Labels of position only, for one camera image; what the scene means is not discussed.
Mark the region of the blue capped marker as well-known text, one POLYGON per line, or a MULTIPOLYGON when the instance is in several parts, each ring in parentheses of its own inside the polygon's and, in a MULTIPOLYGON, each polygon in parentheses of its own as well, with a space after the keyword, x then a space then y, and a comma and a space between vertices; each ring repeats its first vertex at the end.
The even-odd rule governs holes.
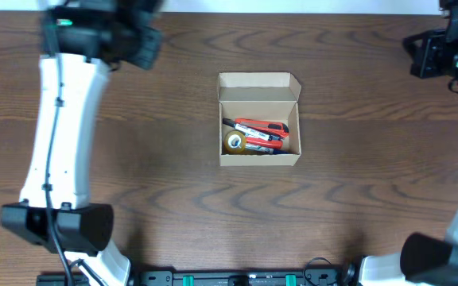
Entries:
POLYGON ((257 151, 260 153, 266 153, 270 155, 287 154, 287 152, 282 151, 280 149, 273 149, 270 147, 264 147, 264 146, 252 145, 252 144, 246 144, 245 149, 257 151))

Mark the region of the brown cardboard box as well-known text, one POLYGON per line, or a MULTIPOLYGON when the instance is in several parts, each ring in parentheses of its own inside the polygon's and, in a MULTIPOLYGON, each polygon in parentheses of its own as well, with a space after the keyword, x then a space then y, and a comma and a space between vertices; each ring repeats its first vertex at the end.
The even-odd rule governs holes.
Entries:
POLYGON ((245 150, 234 153, 227 140, 237 141, 236 128, 219 123, 219 162, 222 166, 293 166, 301 156, 298 99, 301 85, 288 72, 224 72, 217 81, 219 118, 283 124, 281 154, 245 150))

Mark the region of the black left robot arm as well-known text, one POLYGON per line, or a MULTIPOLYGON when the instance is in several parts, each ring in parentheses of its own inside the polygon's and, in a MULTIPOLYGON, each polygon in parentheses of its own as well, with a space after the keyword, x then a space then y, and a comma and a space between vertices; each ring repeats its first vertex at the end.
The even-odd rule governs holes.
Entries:
POLYGON ((91 201, 91 150, 99 104, 121 63, 149 70, 162 35, 158 0, 66 1, 41 19, 41 100, 29 171, 2 226, 58 255, 50 285, 136 285, 139 276, 112 238, 114 211, 91 201))

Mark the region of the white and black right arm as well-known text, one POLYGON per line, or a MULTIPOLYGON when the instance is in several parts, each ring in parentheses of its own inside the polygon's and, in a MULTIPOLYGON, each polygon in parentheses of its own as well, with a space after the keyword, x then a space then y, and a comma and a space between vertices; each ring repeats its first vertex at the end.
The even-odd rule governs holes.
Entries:
MULTIPOLYGON (((421 79, 449 75, 448 88, 458 84, 458 32, 429 30, 405 38, 403 46, 413 58, 412 75, 421 79)), ((458 210, 444 239, 413 233, 398 253, 347 264, 340 284, 458 285, 458 210)))

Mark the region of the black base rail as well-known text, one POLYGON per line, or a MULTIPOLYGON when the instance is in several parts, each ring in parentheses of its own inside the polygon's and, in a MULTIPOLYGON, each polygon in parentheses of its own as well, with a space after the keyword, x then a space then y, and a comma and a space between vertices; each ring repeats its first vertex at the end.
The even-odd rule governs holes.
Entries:
POLYGON ((358 285, 357 277, 339 266, 319 266, 305 271, 171 272, 132 273, 130 285, 138 286, 343 286, 358 285))

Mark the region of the orange utility knife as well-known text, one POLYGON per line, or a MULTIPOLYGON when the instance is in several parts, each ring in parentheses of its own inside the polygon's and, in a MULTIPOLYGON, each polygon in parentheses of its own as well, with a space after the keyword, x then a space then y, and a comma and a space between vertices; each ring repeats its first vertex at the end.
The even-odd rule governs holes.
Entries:
POLYGON ((263 133, 269 133, 284 139, 289 136, 289 128, 281 122, 258 121, 247 118, 236 118, 235 122, 250 128, 259 130, 263 133))

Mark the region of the black and white marker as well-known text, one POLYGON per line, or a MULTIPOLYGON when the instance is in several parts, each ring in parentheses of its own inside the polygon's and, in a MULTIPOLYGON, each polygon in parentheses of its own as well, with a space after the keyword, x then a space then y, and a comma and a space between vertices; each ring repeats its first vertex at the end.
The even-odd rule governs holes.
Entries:
POLYGON ((265 141, 273 141, 273 140, 280 141, 280 138, 278 136, 275 136, 275 135, 272 135, 272 134, 269 134, 269 133, 264 133, 262 131, 250 128, 248 126, 244 126, 244 125, 238 124, 235 121, 233 121, 231 119, 228 119, 228 118, 223 118, 222 119, 222 123, 224 125, 233 127, 236 130, 241 131, 241 132, 243 132, 245 134, 249 134, 252 137, 256 137, 256 138, 259 138, 259 139, 262 139, 262 140, 265 140, 265 141))

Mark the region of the clear yellowish tape roll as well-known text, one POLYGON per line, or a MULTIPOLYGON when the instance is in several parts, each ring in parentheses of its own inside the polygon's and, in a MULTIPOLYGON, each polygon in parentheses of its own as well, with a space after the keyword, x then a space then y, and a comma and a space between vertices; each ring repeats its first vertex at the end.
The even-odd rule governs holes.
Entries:
POLYGON ((241 153, 246 149, 246 137, 240 131, 231 131, 224 138, 223 145, 230 154, 241 153))

